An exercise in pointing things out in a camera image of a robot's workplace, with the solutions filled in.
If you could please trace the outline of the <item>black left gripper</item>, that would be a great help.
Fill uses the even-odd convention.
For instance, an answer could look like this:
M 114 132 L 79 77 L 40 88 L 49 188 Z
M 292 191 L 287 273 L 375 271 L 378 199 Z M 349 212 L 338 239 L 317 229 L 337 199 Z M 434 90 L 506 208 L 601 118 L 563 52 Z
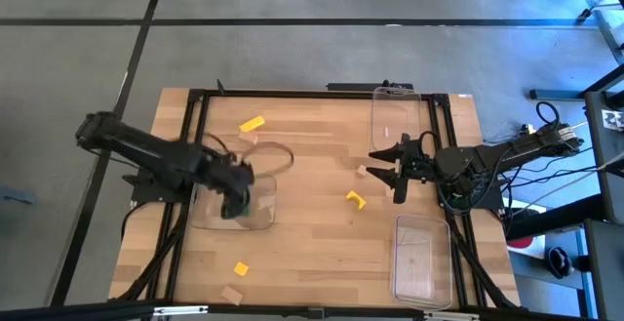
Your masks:
M 204 186 L 226 193 L 223 197 L 220 217 L 232 220 L 243 214 L 243 196 L 254 183 L 254 171 L 250 164 L 236 164 L 227 159 L 215 159 L 206 165 Z

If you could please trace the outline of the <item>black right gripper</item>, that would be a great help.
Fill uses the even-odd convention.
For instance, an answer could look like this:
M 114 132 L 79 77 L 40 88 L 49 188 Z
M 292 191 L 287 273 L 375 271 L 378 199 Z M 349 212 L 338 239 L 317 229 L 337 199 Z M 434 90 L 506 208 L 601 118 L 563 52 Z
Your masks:
M 421 140 L 412 140 L 408 134 L 401 135 L 401 141 L 392 147 L 369 153 L 369 157 L 384 162 L 399 160 L 398 172 L 394 169 L 366 167 L 366 171 L 394 188 L 393 202 L 405 203 L 410 180 L 426 183 L 434 181 L 432 159 L 422 150 Z

